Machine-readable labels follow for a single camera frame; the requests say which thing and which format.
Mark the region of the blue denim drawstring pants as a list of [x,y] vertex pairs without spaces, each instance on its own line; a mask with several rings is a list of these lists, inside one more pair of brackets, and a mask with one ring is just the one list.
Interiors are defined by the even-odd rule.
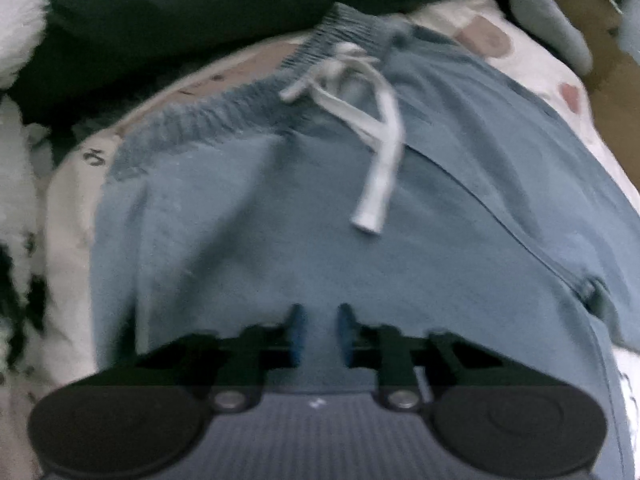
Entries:
[[639,345],[639,216],[568,121],[438,32],[337,6],[265,78],[125,136],[91,252],[99,367],[303,306],[291,392],[358,392],[350,304],[451,330],[602,405],[603,479],[634,458],[614,349]]

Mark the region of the cream bear print bedsheet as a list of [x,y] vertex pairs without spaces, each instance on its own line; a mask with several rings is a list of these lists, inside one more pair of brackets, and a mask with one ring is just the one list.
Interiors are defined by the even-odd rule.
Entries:
[[[286,318],[233,337],[186,334],[99,367],[91,252],[96,211],[125,136],[170,106],[278,70],[319,27],[258,42],[185,76],[68,154],[38,183],[44,257],[42,329],[1,377],[6,479],[603,479],[610,426],[581,388],[451,330],[411,336],[359,323],[358,392],[291,392]],[[593,125],[574,72],[509,23],[495,0],[445,0],[400,18],[438,32],[565,118],[639,215],[639,195]],[[639,346],[614,349],[639,474]]]

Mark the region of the white black fuzzy blanket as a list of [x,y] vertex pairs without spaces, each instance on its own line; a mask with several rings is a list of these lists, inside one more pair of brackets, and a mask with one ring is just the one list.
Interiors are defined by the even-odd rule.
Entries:
[[49,0],[1,0],[1,377],[42,329],[41,202],[32,149],[47,135],[23,125],[8,91],[43,40]]

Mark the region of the dark green pillow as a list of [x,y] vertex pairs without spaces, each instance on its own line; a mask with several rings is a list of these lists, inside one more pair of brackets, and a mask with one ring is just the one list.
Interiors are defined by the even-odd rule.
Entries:
[[215,58],[314,27],[335,3],[369,14],[436,0],[49,0],[10,88],[28,122],[69,127],[146,99]]

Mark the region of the brown cardboard sheet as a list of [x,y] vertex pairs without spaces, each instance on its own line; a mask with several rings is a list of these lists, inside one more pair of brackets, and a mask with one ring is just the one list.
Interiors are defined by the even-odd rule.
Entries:
[[639,65],[620,50],[622,17],[610,0],[555,0],[585,37],[592,71],[582,77],[594,122],[633,184],[639,183]]

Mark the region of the grey curved neck pillow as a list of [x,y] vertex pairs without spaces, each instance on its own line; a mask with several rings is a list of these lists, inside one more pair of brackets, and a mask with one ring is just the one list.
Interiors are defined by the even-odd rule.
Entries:
[[591,72],[593,59],[585,37],[555,0],[508,0],[508,3],[518,26],[550,47],[578,76]]

